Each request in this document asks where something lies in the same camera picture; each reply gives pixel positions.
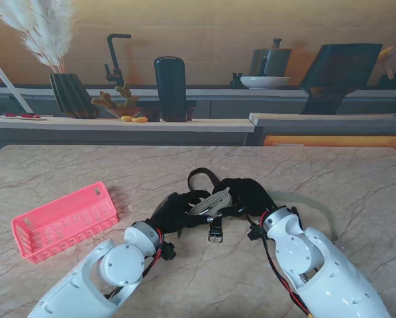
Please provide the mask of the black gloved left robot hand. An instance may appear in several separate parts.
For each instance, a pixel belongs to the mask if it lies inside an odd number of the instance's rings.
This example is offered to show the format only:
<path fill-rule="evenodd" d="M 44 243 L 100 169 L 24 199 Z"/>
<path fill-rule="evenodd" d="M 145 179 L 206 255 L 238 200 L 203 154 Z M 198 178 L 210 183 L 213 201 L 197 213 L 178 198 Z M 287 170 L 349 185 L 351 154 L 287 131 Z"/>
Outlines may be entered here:
<path fill-rule="evenodd" d="M 184 228 L 193 228 L 208 223 L 206 215 L 190 215 L 189 211 L 203 199 L 210 196 L 205 190 L 187 193 L 171 193 L 157 208 L 151 218 L 145 220 L 162 234 L 176 233 Z"/>

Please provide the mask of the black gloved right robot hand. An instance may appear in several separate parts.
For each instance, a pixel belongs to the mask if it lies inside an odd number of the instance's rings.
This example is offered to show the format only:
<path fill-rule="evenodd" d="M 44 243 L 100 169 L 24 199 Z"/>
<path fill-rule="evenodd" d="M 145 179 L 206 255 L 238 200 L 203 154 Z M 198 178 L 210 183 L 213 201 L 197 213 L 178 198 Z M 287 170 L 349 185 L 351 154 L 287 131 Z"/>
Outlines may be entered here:
<path fill-rule="evenodd" d="M 213 193 L 228 189 L 232 205 L 219 211 L 223 217 L 262 216 L 266 211 L 272 212 L 277 205 L 267 191 L 250 178 L 225 178 L 217 185 Z"/>

